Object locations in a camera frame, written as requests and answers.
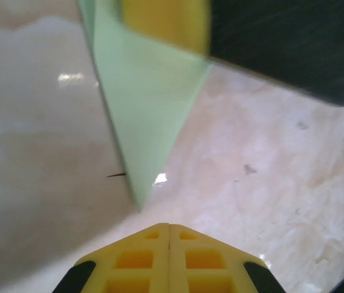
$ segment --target white marble surface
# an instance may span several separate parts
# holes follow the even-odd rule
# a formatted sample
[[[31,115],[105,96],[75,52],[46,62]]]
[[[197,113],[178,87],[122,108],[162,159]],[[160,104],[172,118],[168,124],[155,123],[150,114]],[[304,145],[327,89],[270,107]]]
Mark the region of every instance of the white marble surface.
[[[139,213],[76,3],[0,0],[0,292],[51,292],[158,222],[263,257],[287,292],[344,277],[344,109],[215,67]]]

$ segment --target light green paper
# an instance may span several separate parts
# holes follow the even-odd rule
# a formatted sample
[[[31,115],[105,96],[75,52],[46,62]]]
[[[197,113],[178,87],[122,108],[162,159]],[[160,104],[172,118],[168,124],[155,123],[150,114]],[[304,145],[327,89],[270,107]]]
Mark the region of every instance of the light green paper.
[[[141,208],[210,62],[130,31],[119,21],[117,4],[116,0],[80,0],[126,173]]]

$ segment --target small dark speck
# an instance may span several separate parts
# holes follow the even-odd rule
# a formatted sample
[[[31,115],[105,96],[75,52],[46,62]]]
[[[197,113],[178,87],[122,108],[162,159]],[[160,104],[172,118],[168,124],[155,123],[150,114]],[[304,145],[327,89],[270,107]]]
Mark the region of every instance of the small dark speck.
[[[296,127],[298,127],[300,130],[307,130],[307,129],[309,129],[309,126],[306,125],[305,123],[303,123],[302,121],[299,121],[296,124]]]
[[[245,175],[250,175],[250,174],[257,173],[257,170],[252,168],[250,165],[246,164],[244,165],[244,172],[245,172]]]

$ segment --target rectangular hole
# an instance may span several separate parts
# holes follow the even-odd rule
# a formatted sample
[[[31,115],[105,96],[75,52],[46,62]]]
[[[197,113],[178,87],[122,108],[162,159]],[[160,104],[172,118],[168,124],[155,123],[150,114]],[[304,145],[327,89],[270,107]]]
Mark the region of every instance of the rectangular hole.
[[[153,232],[149,235],[146,235],[145,239],[157,239],[159,238],[159,233],[158,232]]]
[[[112,279],[106,293],[149,293],[150,278]]]
[[[225,263],[218,250],[196,248],[185,252],[185,267],[188,269],[225,269]]]
[[[189,293],[237,293],[231,277],[189,277]]]
[[[196,237],[190,233],[187,233],[187,232],[180,232],[180,239],[182,240],[195,240]]]
[[[151,269],[153,252],[151,250],[125,251],[116,260],[115,269]]]

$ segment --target beige stone tile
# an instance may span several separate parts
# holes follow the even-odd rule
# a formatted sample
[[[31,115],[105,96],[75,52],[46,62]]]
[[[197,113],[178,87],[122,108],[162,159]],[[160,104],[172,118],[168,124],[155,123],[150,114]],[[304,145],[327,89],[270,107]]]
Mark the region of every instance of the beige stone tile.
[[[0,292],[52,291],[159,222],[262,257],[288,292],[344,277],[344,108],[215,67],[141,213],[106,178],[106,117],[76,2],[0,1]]]

